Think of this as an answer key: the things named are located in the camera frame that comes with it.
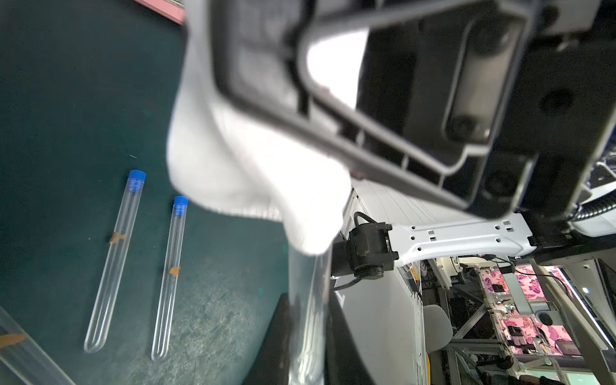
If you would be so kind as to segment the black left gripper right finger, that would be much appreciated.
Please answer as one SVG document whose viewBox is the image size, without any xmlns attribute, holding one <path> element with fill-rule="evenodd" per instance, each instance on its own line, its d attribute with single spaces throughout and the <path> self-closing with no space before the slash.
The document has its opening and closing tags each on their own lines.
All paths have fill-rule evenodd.
<svg viewBox="0 0 616 385">
<path fill-rule="evenodd" d="M 333 291 L 330 292 L 326 326 L 326 384 L 375 384 Z"/>
</svg>

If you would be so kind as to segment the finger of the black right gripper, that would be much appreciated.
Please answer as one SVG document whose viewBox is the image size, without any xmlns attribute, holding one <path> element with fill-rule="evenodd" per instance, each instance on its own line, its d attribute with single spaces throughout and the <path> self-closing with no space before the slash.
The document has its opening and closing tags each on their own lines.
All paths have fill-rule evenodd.
<svg viewBox="0 0 616 385">
<path fill-rule="evenodd" d="M 494 147 L 536 1 L 213 1 L 218 91 L 357 179 L 507 212 L 534 159 Z"/>
</svg>

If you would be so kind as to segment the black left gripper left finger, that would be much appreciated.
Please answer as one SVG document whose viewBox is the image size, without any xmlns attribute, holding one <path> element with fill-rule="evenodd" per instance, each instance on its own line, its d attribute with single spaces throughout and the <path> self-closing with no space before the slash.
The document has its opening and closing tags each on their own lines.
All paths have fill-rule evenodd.
<svg viewBox="0 0 616 385">
<path fill-rule="evenodd" d="M 243 384 L 287 385 L 291 314 L 288 294 L 280 296 L 255 361 Z"/>
</svg>

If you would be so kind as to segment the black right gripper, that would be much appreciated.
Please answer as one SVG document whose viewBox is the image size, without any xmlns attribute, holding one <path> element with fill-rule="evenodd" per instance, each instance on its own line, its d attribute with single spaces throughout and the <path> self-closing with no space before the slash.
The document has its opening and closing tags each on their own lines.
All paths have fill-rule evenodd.
<svg viewBox="0 0 616 385">
<path fill-rule="evenodd" d="M 615 117 L 612 1 L 475 1 L 372 27 L 358 108 L 383 184 L 483 218 L 569 216 Z"/>
</svg>

